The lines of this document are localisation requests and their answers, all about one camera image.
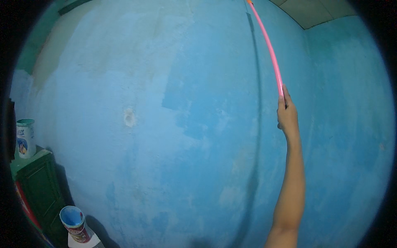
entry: paint can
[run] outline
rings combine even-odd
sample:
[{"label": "paint can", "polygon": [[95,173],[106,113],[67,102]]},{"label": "paint can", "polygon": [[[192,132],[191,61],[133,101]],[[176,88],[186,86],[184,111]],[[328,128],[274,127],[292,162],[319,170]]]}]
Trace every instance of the paint can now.
[{"label": "paint can", "polygon": [[30,158],[36,154],[33,119],[17,120],[17,148],[20,158]]},{"label": "paint can", "polygon": [[85,223],[85,216],[78,207],[66,206],[62,208],[59,218],[75,241],[79,243],[90,241],[94,232]]}]

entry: green paint can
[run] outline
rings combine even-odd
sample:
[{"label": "green paint can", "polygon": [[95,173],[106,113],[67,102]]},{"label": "green paint can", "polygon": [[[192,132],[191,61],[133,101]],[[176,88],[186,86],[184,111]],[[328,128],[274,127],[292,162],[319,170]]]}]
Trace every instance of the green paint can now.
[{"label": "green paint can", "polygon": [[17,120],[17,149],[20,158],[30,158],[36,154],[33,119]]}]

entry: green wall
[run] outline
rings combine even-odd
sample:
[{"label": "green wall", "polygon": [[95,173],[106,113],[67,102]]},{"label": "green wall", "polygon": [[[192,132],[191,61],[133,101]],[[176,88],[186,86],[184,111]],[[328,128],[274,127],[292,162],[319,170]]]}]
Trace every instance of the green wall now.
[{"label": "green wall", "polygon": [[38,18],[21,50],[15,69],[25,70],[30,75],[32,74],[37,56],[43,48],[52,27],[60,17],[58,10],[63,6],[63,2],[64,0],[53,1],[48,5],[42,16]]}]

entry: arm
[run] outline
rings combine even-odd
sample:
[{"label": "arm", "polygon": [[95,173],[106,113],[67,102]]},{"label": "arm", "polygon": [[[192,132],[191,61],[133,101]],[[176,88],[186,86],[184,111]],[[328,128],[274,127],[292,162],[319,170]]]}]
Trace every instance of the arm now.
[{"label": "arm", "polygon": [[287,161],[283,186],[273,214],[273,225],[265,248],[292,248],[297,246],[298,229],[304,210],[304,165],[298,113],[287,88],[278,101],[279,128],[287,139]]}]

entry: blue wall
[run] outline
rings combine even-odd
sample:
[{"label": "blue wall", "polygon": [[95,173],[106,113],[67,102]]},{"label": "blue wall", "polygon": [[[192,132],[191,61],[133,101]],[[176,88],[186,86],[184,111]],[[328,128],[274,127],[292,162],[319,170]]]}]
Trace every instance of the blue wall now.
[{"label": "blue wall", "polygon": [[389,181],[395,145],[391,86],[359,17],[333,20],[306,34],[315,93],[299,243],[355,247]]},{"label": "blue wall", "polygon": [[[303,31],[271,2],[255,7],[299,111],[299,247],[354,247],[394,149],[379,51],[358,17]],[[247,12],[243,0],[93,0],[61,16],[33,77],[15,72],[14,92],[31,84],[28,104],[12,99],[36,120],[37,143],[121,247],[266,241],[286,143],[268,49]]]}]

